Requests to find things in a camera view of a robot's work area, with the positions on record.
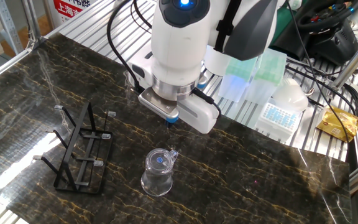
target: black rack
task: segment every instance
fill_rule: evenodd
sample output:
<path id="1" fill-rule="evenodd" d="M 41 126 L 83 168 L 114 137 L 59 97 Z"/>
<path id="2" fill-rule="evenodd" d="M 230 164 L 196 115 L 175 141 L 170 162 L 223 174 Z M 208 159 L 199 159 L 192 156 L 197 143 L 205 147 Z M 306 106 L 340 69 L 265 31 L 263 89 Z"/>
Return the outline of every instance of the black rack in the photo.
<path id="1" fill-rule="evenodd" d="M 76 123 L 83 124 L 83 121 L 86 116 L 86 112 L 88 112 L 89 120 L 91 123 L 91 129 L 82 128 L 81 125 L 76 125 L 76 123 L 74 122 L 74 119 L 71 117 L 71 115 L 69 114 L 67 109 L 64 108 L 63 106 L 56 105 L 55 109 L 64 111 L 65 114 L 67 115 L 68 119 L 71 121 L 71 123 L 75 127 L 74 131 L 71 134 L 71 138 L 70 138 L 70 141 L 68 142 L 68 144 L 63 140 L 61 135 L 56 130 L 53 130 L 53 129 L 47 130 L 48 133 L 55 133 L 57 138 L 59 138 L 59 140 L 62 142 L 63 146 L 66 148 L 64 157 L 62 159 L 62 163 L 60 164 L 59 169 L 56 169 L 44 156 L 34 156 L 33 159 L 44 161 L 49 166 L 49 168 L 51 168 L 51 170 L 54 171 L 54 173 L 56 173 L 57 176 L 55 178 L 55 182 L 53 183 L 53 186 L 55 187 L 56 190 L 96 194 L 100 190 L 100 186 L 102 183 L 102 177 L 104 174 L 104 170 L 106 168 L 107 158 L 108 158 L 110 150 L 111 150 L 112 132 L 108 132 L 105 130 L 100 131 L 100 130 L 96 129 L 90 102 L 85 103 L 85 105 L 82 109 L 82 112 L 80 114 L 80 117 L 76 120 Z M 112 117 L 115 115 L 116 115 L 115 112 L 108 112 L 106 115 L 105 121 L 104 121 L 105 124 L 106 124 L 108 116 Z M 77 142 L 78 136 L 81 136 L 83 139 L 89 139 L 88 145 L 86 147 L 85 155 L 83 157 L 76 157 L 73 153 L 74 146 Z M 96 149 L 94 149 L 94 145 L 95 145 L 96 141 L 106 141 L 106 142 L 108 142 L 108 147 L 100 147 L 101 144 L 99 142 L 98 147 Z M 74 159 L 75 161 L 78 162 L 77 164 L 74 164 L 74 165 L 71 163 L 71 168 L 69 165 L 70 159 Z M 91 167 L 90 172 L 89 172 L 89 176 L 88 176 L 89 181 L 85 182 L 84 181 L 85 173 L 87 170 L 87 165 L 89 163 L 92 163 L 93 166 Z M 75 167 L 76 165 L 77 166 L 80 165 L 80 167 L 79 167 L 78 174 L 76 176 L 76 180 L 74 180 L 74 177 L 73 177 L 74 172 L 72 172 L 72 170 L 74 168 L 78 168 L 78 167 Z M 97 183 L 94 183 L 94 182 L 91 183 L 91 181 L 94 180 L 94 178 L 92 179 L 94 167 L 101 168 L 101 175 L 99 175 L 100 180 Z"/>

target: blue light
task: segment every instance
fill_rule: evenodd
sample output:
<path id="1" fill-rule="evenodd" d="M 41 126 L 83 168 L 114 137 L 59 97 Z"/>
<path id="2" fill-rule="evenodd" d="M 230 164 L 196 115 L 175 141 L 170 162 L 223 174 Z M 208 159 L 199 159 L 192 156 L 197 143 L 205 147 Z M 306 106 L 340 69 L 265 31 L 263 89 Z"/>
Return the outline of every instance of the blue light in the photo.
<path id="1" fill-rule="evenodd" d="M 180 0 L 180 3 L 186 6 L 190 3 L 190 0 Z"/>

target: black strap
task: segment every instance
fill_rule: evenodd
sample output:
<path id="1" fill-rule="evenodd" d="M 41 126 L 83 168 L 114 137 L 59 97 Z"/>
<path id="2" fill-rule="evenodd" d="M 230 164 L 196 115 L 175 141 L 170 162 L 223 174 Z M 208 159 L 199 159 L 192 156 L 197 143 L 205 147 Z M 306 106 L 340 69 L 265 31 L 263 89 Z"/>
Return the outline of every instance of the black strap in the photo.
<path id="1" fill-rule="evenodd" d="M 231 33 L 233 32 L 233 19 L 237 14 L 240 4 L 241 0 L 231 0 L 223 17 L 223 20 L 219 21 L 218 27 L 216 28 L 216 30 L 219 31 L 219 34 L 218 38 L 216 39 L 214 48 L 218 52 L 223 52 L 223 45 L 224 41 L 226 40 L 226 36 L 231 35 Z"/>

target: blue object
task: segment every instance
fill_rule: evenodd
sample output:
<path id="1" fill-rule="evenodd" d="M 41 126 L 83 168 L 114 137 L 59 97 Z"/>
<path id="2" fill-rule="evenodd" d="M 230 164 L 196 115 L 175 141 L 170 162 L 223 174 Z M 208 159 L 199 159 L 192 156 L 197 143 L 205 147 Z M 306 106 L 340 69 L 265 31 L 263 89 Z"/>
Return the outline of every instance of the blue object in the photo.
<path id="1" fill-rule="evenodd" d="M 177 122 L 179 120 L 179 117 L 177 117 L 177 118 L 167 118 L 167 122 L 169 122 L 169 123 L 171 123 L 171 124 L 173 124 L 173 123 L 175 123 L 175 122 Z"/>
<path id="2" fill-rule="evenodd" d="M 199 89 L 205 88 L 205 86 L 206 86 L 206 83 L 205 84 L 197 84 L 197 88 L 199 88 Z"/>

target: metal shelf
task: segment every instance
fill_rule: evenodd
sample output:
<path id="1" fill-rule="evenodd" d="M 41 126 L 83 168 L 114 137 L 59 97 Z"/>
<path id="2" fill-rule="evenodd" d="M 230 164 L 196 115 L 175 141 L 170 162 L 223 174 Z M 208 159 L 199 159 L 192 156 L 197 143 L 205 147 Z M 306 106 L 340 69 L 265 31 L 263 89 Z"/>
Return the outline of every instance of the metal shelf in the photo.
<path id="1" fill-rule="evenodd" d="M 152 22 L 155 10 L 155 1 L 138 0 L 138 2 L 141 13 L 149 22 Z M 112 13 L 113 7 L 114 1 L 98 1 L 96 4 L 92 5 L 89 11 L 83 13 L 76 21 L 71 22 L 70 25 L 63 28 L 60 33 L 84 45 L 85 47 L 89 47 L 95 52 L 120 63 L 110 49 L 106 37 L 107 22 Z M 130 4 L 124 6 L 112 25 L 112 41 L 127 61 L 151 40 L 151 35 L 141 29 L 132 20 L 130 8 Z M 134 13 L 134 17 L 139 24 L 146 27 L 136 13 Z M 289 63 L 288 65 L 307 73 L 302 66 L 292 63 Z M 333 72 L 335 69 L 336 71 L 341 69 L 334 68 L 329 66 L 327 63 L 321 63 L 319 61 L 315 62 L 315 67 L 327 71 L 328 73 Z M 255 103 L 245 101 L 244 99 L 235 103 L 221 98 L 218 95 L 218 92 L 222 77 L 213 75 L 208 71 L 206 74 L 209 78 L 209 82 L 203 91 L 207 93 L 207 95 L 214 98 L 215 102 L 222 109 L 222 113 L 228 118 L 234 119 L 250 128 L 254 128 L 259 114 L 262 111 L 263 105 L 257 105 Z M 294 74 L 291 71 L 286 70 L 284 76 L 297 80 L 301 84 L 304 91 L 308 91 L 310 88 L 314 88 L 315 90 L 318 89 L 312 80 Z M 349 101 L 352 101 L 350 94 L 346 91 L 341 90 L 341 93 L 343 93 Z M 312 99 L 322 105 L 325 105 L 325 102 L 318 91 L 313 94 Z M 343 110 L 350 111 L 349 107 L 339 97 L 335 97 L 332 105 Z M 285 142 L 280 139 L 275 140 L 289 146 L 314 151 L 344 161 L 347 154 L 347 144 L 314 128 L 316 126 L 317 116 L 321 110 L 322 108 L 309 105 L 303 113 L 300 127 L 294 136 Z M 269 133 L 263 133 L 262 131 L 259 132 L 268 137 L 270 136 Z"/>

